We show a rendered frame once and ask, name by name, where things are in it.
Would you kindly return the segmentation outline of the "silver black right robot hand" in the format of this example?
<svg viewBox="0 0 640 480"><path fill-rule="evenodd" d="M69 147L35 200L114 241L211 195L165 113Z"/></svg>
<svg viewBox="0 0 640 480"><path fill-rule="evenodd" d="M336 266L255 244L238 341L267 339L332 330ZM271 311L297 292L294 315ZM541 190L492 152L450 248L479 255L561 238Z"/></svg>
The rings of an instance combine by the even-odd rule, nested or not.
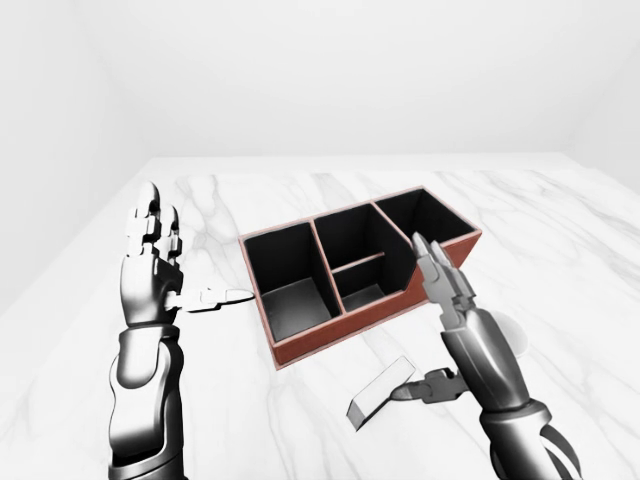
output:
<svg viewBox="0 0 640 480"><path fill-rule="evenodd" d="M438 403L454 400L468 390L490 412L516 410L527 404L530 395L515 354L494 317L476 306L475 293L464 273L438 242L429 242L416 232L412 244L425 293L442 309L441 337L459 374L432 371L421 381L396 387L390 398Z"/></svg>

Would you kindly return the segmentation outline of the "red-brown desk caddy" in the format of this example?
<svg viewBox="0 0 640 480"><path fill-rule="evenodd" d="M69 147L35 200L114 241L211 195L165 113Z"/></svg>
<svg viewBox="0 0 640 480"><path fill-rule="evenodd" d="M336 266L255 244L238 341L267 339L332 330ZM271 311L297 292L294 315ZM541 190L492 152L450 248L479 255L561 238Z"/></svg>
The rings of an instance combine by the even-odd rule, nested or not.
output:
<svg viewBox="0 0 640 480"><path fill-rule="evenodd" d="M417 187L241 236L275 367L426 303L415 232L437 241L455 266L482 234Z"/></svg>

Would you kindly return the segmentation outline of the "white book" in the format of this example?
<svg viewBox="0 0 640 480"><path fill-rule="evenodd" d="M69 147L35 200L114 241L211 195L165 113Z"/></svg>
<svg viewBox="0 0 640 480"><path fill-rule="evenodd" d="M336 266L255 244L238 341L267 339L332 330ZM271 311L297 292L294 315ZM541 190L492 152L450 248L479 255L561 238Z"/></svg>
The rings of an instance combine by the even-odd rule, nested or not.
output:
<svg viewBox="0 0 640 480"><path fill-rule="evenodd" d="M387 401L394 389L406 383L415 372L415 367L404 356L375 377L350 402L347 418L358 431Z"/></svg>

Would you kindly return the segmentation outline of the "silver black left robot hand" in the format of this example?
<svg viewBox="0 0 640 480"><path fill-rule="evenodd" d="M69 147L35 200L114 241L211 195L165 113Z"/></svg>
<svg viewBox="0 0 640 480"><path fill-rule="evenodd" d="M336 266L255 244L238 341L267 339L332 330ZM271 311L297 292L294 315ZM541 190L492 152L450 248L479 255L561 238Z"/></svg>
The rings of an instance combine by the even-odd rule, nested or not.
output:
<svg viewBox="0 0 640 480"><path fill-rule="evenodd" d="M180 310L215 311L255 298L245 289L182 291L179 216L173 206L161 205L159 190L150 181L142 185L136 207L128 217L126 234L120 295L129 327L171 324Z"/></svg>

